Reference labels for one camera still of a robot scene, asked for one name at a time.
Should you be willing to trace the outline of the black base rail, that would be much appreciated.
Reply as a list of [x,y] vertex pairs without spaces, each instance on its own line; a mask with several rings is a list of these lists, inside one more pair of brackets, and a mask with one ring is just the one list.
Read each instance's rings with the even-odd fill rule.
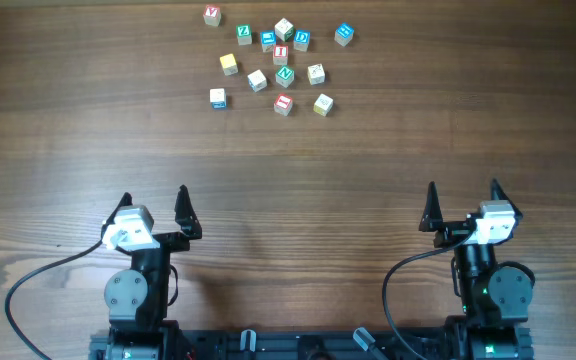
[[103,359],[519,359],[533,360],[527,328],[457,330],[404,328],[409,351],[389,331],[176,331],[95,335],[90,360]]

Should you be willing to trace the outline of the blue picture block far right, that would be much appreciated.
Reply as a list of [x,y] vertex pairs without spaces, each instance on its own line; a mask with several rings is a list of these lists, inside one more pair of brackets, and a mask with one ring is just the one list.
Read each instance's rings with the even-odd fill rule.
[[335,31],[334,39],[341,46],[347,46],[354,37],[354,28],[342,23]]

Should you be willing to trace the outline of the green Z letter block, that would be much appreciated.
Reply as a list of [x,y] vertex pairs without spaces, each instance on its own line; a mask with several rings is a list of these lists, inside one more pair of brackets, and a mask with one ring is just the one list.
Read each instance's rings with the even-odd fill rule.
[[239,45],[250,45],[252,43],[251,26],[249,24],[237,25],[236,38]]

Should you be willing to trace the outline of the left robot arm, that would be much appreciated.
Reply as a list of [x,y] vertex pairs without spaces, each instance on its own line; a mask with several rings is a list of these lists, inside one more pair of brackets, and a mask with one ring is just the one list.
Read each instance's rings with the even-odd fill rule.
[[109,309],[109,332],[92,339],[89,357],[101,360],[194,359],[196,350],[179,324],[167,318],[167,309],[178,295],[169,293],[169,277],[177,276],[171,255],[190,249],[202,237],[202,227],[192,207],[188,188],[179,188],[174,232],[154,234],[154,220],[147,207],[135,205],[126,193],[103,223],[102,244],[129,255],[130,267],[114,274],[104,289]]

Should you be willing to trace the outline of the white block blue edge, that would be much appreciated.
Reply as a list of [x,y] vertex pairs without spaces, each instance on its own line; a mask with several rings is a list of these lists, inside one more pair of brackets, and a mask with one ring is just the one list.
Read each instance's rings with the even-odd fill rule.
[[224,109],[227,107],[227,95],[224,88],[210,89],[209,98],[213,109]]

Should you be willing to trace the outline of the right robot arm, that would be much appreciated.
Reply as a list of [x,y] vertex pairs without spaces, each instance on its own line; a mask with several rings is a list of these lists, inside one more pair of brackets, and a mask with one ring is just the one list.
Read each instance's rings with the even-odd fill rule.
[[462,316],[444,324],[447,359],[533,359],[528,307],[536,277],[527,266],[499,262],[495,248],[508,242],[523,219],[497,180],[491,198],[462,221],[443,219],[436,185],[428,185],[419,230],[435,234],[434,247],[451,250],[451,276]]

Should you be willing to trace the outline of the red I letter block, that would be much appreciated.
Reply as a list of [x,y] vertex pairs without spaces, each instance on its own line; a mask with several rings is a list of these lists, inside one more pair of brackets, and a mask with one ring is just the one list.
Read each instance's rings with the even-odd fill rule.
[[276,45],[273,48],[273,64],[276,66],[285,66],[288,64],[288,47],[285,45]]

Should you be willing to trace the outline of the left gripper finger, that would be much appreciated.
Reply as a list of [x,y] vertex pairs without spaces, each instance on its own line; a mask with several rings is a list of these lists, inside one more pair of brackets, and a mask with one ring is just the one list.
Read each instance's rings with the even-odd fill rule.
[[202,226],[191,203],[189,190],[186,185],[181,185],[175,202],[175,222],[180,226],[180,231],[189,240],[202,238]]
[[112,213],[110,214],[110,216],[103,221],[102,223],[102,227],[101,227],[101,234],[104,235],[106,230],[108,229],[108,227],[110,225],[114,224],[114,219],[115,216],[117,215],[118,211],[125,206],[132,206],[133,202],[132,202],[132,195],[128,192],[125,192],[122,196],[122,198],[120,199],[119,203],[117,204],[117,206],[115,207],[115,209],[112,211]]

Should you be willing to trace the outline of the white block blue side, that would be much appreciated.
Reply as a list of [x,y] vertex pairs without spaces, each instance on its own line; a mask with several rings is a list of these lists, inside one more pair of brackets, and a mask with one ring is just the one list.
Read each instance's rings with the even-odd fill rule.
[[254,92],[259,92],[267,87],[267,78],[260,69],[250,73],[247,80]]

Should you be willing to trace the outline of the blue D letter block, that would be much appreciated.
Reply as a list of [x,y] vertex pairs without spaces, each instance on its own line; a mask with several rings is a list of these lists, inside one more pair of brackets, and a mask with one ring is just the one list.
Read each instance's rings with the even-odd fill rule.
[[306,52],[310,43],[310,32],[306,30],[297,30],[294,34],[293,45],[296,51]]

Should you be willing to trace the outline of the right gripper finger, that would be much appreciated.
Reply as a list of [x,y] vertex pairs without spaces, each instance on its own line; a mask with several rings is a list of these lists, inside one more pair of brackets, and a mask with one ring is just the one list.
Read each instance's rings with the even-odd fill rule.
[[437,187],[434,181],[428,184],[426,204],[419,223],[421,232],[440,231],[444,225]]
[[498,182],[496,178],[493,178],[490,185],[490,192],[491,192],[491,199],[492,200],[499,200],[499,201],[506,201],[512,207],[514,211],[514,217],[516,220],[523,219],[523,213],[518,209],[518,207],[514,204],[514,202],[506,195],[502,186]]

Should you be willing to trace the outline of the white picture block yellow side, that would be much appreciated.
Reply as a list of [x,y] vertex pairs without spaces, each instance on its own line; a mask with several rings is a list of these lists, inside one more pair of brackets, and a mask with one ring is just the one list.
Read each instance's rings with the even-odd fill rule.
[[325,70],[322,64],[311,65],[307,68],[307,77],[311,85],[321,84],[325,81]]

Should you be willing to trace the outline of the green N letter block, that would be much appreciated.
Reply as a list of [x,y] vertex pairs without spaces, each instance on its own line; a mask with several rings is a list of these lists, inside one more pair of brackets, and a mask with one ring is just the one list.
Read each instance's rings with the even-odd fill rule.
[[288,88],[294,82],[294,78],[294,70],[286,65],[280,67],[275,75],[276,82],[284,88]]

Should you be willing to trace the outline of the white and green block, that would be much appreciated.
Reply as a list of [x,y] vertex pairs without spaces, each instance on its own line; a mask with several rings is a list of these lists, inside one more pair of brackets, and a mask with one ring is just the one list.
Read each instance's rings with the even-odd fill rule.
[[287,42],[295,32],[294,25],[286,18],[279,20],[274,27],[275,35],[283,42]]

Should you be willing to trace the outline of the red Y letter block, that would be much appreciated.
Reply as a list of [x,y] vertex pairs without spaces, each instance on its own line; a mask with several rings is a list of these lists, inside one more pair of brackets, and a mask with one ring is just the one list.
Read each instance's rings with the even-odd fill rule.
[[203,12],[203,18],[206,25],[217,27],[222,18],[221,9],[218,6],[207,5]]

